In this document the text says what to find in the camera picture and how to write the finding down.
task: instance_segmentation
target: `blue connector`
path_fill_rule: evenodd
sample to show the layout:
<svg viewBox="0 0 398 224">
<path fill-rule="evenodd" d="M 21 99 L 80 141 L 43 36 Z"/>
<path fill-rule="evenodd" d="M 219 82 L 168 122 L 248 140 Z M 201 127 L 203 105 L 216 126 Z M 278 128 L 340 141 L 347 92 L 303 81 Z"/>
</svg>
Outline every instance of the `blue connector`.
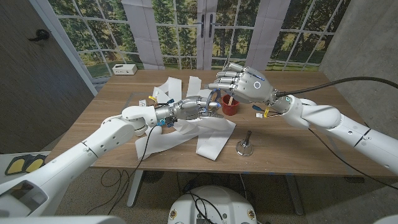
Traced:
<svg viewBox="0 0 398 224">
<path fill-rule="evenodd" d="M 253 105 L 252 108 L 255 109 L 256 111 L 265 111 L 256 105 Z"/>
<path fill-rule="evenodd" d="M 163 126 L 163 125 L 165 125 L 165 124 L 166 124 L 165 120 L 162 119 L 162 120 L 160 120 L 156 125 L 158 125 L 158 126 Z"/>
</svg>

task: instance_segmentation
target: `door handle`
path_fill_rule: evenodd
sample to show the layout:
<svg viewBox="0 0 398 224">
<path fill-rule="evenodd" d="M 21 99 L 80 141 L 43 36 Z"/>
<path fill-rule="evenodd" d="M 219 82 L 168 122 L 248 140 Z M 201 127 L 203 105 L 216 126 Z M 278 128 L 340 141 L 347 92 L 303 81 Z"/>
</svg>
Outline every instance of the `door handle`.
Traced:
<svg viewBox="0 0 398 224">
<path fill-rule="evenodd" d="M 35 38 L 29 38 L 28 40 L 33 41 L 33 42 L 37 42 L 37 41 L 40 41 L 40 40 L 47 40 L 48 38 L 50 38 L 50 33 L 47 30 L 38 29 L 36 31 L 36 37 Z"/>
<path fill-rule="evenodd" d="M 196 22 L 194 24 L 201 24 L 200 37 L 203 38 L 203 36 L 205 36 L 205 15 L 201 15 L 201 22 Z"/>
<path fill-rule="evenodd" d="M 209 28 L 209 37 L 211 37 L 211 32 L 213 30 L 213 15 L 210 14 L 210 28 Z"/>
</svg>

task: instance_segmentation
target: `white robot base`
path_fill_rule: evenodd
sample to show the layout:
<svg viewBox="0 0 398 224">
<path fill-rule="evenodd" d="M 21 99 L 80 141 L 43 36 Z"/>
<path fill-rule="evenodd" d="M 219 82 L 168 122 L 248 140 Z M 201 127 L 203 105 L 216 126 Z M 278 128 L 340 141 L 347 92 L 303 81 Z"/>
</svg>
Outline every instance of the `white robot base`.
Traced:
<svg viewBox="0 0 398 224">
<path fill-rule="evenodd" d="M 198 212 L 195 200 L 200 198 L 210 201 L 223 217 L 221 221 L 218 212 L 205 200 L 197 200 L 199 210 L 213 223 L 256 224 L 256 214 L 253 206 L 240 194 L 226 187 L 197 187 L 177 199 L 170 209 L 168 224 L 208 223 Z"/>
</svg>

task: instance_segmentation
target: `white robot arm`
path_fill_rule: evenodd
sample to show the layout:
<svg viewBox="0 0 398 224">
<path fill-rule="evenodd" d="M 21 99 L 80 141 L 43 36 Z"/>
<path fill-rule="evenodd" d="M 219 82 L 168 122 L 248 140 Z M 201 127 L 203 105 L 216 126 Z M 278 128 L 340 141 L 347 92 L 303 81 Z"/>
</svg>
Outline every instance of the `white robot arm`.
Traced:
<svg viewBox="0 0 398 224">
<path fill-rule="evenodd" d="M 225 90 L 243 103 L 265 103 L 296 128 L 308 129 L 312 124 L 398 175 L 398 140 L 349 119 L 332 106 L 318 106 L 293 95 L 281 96 L 265 76 L 253 68 L 230 63 L 217 78 L 208 88 Z"/>
<path fill-rule="evenodd" d="M 0 217 L 51 215 L 52 199 L 99 157 L 141 136 L 149 127 L 172 126 L 178 119 L 220 117 L 217 102 L 191 96 L 173 106 L 130 106 L 121 115 L 106 118 L 101 127 L 76 146 L 36 171 L 0 185 Z"/>
</svg>

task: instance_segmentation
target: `concrete wall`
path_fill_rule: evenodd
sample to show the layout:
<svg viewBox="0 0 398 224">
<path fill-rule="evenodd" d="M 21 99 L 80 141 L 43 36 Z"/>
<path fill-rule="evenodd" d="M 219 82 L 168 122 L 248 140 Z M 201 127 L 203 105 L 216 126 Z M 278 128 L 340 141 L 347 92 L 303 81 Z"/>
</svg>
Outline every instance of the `concrete wall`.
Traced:
<svg viewBox="0 0 398 224">
<path fill-rule="evenodd" d="M 398 1 L 351 0 L 320 65 L 330 80 L 379 77 L 398 83 Z M 336 85 L 373 129 L 398 138 L 398 90 L 378 82 Z"/>
</svg>

